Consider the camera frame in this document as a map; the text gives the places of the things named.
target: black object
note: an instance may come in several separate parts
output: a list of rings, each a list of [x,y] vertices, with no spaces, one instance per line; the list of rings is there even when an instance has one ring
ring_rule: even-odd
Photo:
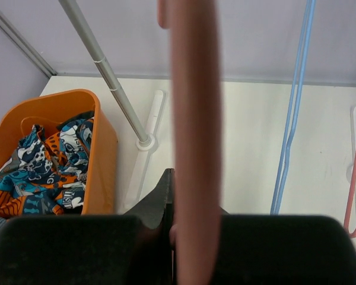
[[[0,233],[0,284],[176,284],[173,170],[123,216],[15,218]],[[212,284],[356,284],[356,252],[326,217],[222,217]]]

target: clothes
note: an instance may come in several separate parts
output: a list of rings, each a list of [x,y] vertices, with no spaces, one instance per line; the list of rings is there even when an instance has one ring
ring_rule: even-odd
[[[0,169],[1,217],[60,215],[83,205],[93,123],[92,112],[80,114],[49,138],[32,127]]]

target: orange bin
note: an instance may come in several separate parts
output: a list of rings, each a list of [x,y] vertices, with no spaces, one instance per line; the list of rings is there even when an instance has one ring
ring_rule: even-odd
[[[38,97],[12,108],[0,123],[0,168],[33,124],[43,125],[48,137],[56,133],[60,123],[91,110],[95,111],[95,119],[82,214],[114,213],[117,136],[98,98],[88,90]]]

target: wall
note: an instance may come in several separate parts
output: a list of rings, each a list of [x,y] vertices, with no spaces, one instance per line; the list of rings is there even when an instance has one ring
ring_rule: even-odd
[[[115,73],[168,75],[157,0],[78,0]],[[223,76],[291,80],[306,0],[218,0]],[[58,1],[0,0],[0,10],[57,72],[96,73]],[[356,84],[356,0],[317,1],[307,82]]]
[[[47,77],[0,30],[0,121],[17,103],[39,96],[46,83]]]

